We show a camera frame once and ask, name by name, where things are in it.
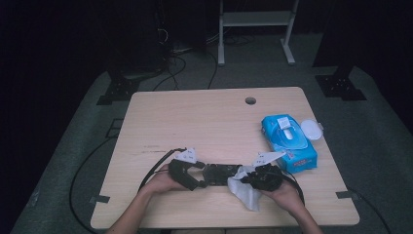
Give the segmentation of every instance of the forearm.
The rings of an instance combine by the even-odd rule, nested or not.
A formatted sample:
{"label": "forearm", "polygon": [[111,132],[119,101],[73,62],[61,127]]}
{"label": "forearm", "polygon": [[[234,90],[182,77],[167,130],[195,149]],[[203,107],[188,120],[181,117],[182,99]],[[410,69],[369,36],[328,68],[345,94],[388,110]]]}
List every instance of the forearm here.
{"label": "forearm", "polygon": [[290,214],[295,218],[295,220],[297,220],[298,225],[300,225],[304,234],[322,234],[319,225],[306,208]]}
{"label": "forearm", "polygon": [[106,233],[136,233],[153,194],[153,192],[142,188],[133,198],[124,213]]}

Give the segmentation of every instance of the gray carpet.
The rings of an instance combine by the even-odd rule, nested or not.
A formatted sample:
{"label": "gray carpet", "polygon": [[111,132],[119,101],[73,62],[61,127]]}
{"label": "gray carpet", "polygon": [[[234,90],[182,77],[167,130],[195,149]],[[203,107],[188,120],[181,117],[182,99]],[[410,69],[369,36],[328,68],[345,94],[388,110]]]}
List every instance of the gray carpet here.
{"label": "gray carpet", "polygon": [[[358,68],[354,68],[350,79],[367,100],[342,101],[338,97],[323,95],[315,76],[331,74],[335,67],[312,68],[320,34],[291,36],[290,47],[296,59],[294,66],[286,62],[280,37],[256,36],[253,42],[244,46],[227,46],[226,64],[218,67],[210,88],[301,87],[324,127],[324,137],[345,183],[377,209],[392,233],[411,233],[412,135],[381,96],[374,80]],[[217,56],[216,46],[210,46],[208,50]],[[177,88],[206,89],[215,68],[212,56],[192,52],[180,58],[186,61],[186,67],[175,76]],[[170,59],[172,73],[182,65],[182,60]],[[164,72],[147,79],[141,82],[139,90],[152,91],[168,76]],[[116,138],[107,138],[108,130],[114,119],[124,118],[129,104],[115,101],[111,105],[96,105],[109,83],[106,72],[96,77],[12,233],[88,233],[70,211],[69,191],[73,177],[88,159],[73,183],[72,201],[79,220],[89,226],[94,210],[93,197],[99,193],[116,144]],[[169,79],[157,91],[174,89],[175,84]],[[114,136],[118,131],[113,128],[109,135]],[[324,232],[387,233],[366,201],[355,200],[355,204],[360,216],[359,224],[323,227]],[[300,233],[297,227],[286,227],[283,231]],[[142,231],[146,232],[158,233],[159,230]]]}

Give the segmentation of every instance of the white plastic cap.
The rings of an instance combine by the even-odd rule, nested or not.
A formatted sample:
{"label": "white plastic cap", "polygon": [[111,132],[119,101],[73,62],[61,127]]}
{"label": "white plastic cap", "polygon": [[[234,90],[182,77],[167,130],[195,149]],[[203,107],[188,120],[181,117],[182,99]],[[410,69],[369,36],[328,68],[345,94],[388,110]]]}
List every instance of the white plastic cap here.
{"label": "white plastic cap", "polygon": [[316,140],[322,137],[322,128],[316,121],[307,119],[301,122],[300,126],[307,139]]}

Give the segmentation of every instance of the blue packaging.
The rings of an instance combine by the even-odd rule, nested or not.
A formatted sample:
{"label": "blue packaging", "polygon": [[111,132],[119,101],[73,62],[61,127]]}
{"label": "blue packaging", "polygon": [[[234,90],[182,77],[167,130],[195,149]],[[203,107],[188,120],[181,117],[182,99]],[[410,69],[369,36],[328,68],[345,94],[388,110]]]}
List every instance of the blue packaging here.
{"label": "blue packaging", "polygon": [[[283,129],[279,120],[287,120]],[[318,154],[305,137],[297,122],[287,114],[267,116],[262,120],[262,131],[274,151],[285,155],[277,160],[280,168],[291,174],[317,167]]]}

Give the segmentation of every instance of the white cloth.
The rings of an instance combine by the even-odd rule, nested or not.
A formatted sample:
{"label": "white cloth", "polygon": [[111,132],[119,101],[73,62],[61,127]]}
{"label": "white cloth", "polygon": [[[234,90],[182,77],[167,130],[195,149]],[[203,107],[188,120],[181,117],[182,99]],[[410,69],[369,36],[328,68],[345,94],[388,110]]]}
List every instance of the white cloth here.
{"label": "white cloth", "polygon": [[252,166],[241,166],[233,177],[228,178],[228,187],[244,205],[251,211],[258,212],[258,200],[261,197],[261,192],[254,189],[249,183],[242,183],[241,179],[247,176],[247,173],[254,172],[255,168]]}

